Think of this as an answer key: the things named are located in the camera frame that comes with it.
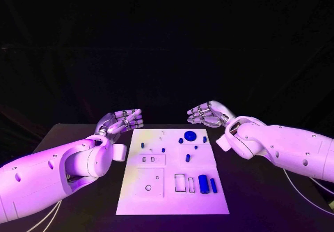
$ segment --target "small blue piece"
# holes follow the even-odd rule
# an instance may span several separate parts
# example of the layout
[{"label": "small blue piece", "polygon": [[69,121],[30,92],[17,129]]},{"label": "small blue piece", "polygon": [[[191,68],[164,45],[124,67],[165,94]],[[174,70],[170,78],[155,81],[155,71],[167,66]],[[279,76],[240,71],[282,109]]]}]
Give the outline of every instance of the small blue piece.
[{"label": "small blue piece", "polygon": [[190,154],[187,154],[187,157],[186,157],[186,162],[190,161]]},{"label": "small blue piece", "polygon": [[199,181],[200,181],[200,193],[201,194],[210,193],[209,184],[207,184],[207,176],[206,175],[200,175],[199,176]]},{"label": "small blue piece", "polygon": [[211,186],[211,191],[213,193],[217,193],[217,188],[216,188],[216,183],[214,183],[214,179],[210,179],[210,186]]},{"label": "small blue piece", "polygon": [[193,132],[193,131],[187,131],[186,133],[184,133],[184,138],[186,138],[186,140],[188,140],[190,142],[191,141],[194,141],[196,140],[196,133]]}]

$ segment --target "black tabletop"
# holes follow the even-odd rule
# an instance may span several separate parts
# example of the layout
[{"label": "black tabletop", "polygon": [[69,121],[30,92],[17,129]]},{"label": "black tabletop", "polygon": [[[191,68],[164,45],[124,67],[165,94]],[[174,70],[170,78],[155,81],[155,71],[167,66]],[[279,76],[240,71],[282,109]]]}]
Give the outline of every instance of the black tabletop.
[{"label": "black tabletop", "polygon": [[[115,215],[125,162],[112,162],[108,173],[63,199],[47,232],[196,232],[196,231],[332,231],[334,216],[318,210],[294,190],[281,168],[263,157],[246,160],[224,152],[214,140],[223,128],[203,125],[145,125],[144,129],[207,129],[229,215]],[[57,124],[34,152],[88,137],[95,125]],[[116,143],[129,148],[132,132]],[[309,179],[288,172],[302,194],[331,210]],[[24,232],[43,219],[53,206],[36,214],[0,224],[0,232]],[[43,231],[49,219],[33,231]]]}]

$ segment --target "white cable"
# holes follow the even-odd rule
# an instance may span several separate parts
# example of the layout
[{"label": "white cable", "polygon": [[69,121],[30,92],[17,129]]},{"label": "white cable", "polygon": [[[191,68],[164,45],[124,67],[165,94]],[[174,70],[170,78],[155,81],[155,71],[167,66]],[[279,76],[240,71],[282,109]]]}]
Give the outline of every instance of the white cable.
[{"label": "white cable", "polygon": [[283,172],[285,172],[286,178],[288,178],[288,180],[289,180],[289,182],[291,182],[291,185],[292,185],[295,191],[299,193],[299,195],[304,197],[304,199],[305,199],[318,209],[321,209],[321,210],[322,210],[324,212],[327,212],[328,214],[334,215],[334,213],[331,213],[331,212],[328,212],[327,210],[324,210],[319,206],[317,206],[317,205],[308,200],[308,198],[302,195],[302,193],[301,193],[299,190],[296,189],[296,187],[295,187],[295,185],[294,185],[294,183],[292,183],[292,181],[291,181],[291,178],[289,178],[289,176],[288,176],[288,173],[286,173],[285,169],[283,169]]},{"label": "white cable", "polygon": [[53,209],[50,210],[49,214],[44,216],[44,218],[40,220],[40,222],[32,227],[32,229],[27,232],[30,232],[39,226],[39,224],[47,219],[49,215],[55,211],[59,204],[60,204],[60,201],[56,203],[56,205],[55,205]]},{"label": "white cable", "polygon": [[56,213],[55,213],[55,215],[53,215],[53,217],[52,217],[52,219],[50,219],[50,222],[49,222],[46,228],[44,228],[43,232],[44,232],[46,229],[49,228],[49,225],[50,225],[50,223],[52,223],[52,221],[53,221],[53,218],[55,218],[55,216],[56,216],[56,214],[57,214],[57,210],[56,210]]},{"label": "white cable", "polygon": [[331,192],[311,177],[309,179],[327,190],[327,192],[330,192],[334,195],[334,192]]}]

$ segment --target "robotic hand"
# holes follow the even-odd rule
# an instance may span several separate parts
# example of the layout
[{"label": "robotic hand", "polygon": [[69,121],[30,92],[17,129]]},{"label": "robotic hand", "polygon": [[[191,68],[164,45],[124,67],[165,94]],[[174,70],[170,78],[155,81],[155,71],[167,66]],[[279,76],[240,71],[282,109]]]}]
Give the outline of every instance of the robotic hand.
[{"label": "robotic hand", "polygon": [[253,117],[235,117],[216,101],[187,111],[190,123],[226,127],[216,140],[224,151],[250,159],[263,156],[275,166],[308,177],[334,182],[334,140],[311,131],[266,124]]},{"label": "robotic hand", "polygon": [[144,126],[141,110],[108,113],[88,138],[27,155],[0,168],[0,223],[19,219],[72,195],[125,160],[119,134]]}]

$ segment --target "white board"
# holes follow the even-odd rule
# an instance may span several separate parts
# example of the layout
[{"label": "white board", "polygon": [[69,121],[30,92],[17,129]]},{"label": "white board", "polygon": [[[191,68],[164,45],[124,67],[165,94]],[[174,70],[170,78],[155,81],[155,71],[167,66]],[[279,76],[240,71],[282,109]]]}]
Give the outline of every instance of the white board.
[{"label": "white board", "polygon": [[[184,139],[186,131],[197,135],[193,142]],[[203,136],[204,129],[134,130],[116,215],[229,214],[210,141],[207,137],[203,143]],[[200,193],[201,174],[207,176],[209,194]],[[211,178],[217,193],[211,192]]]}]

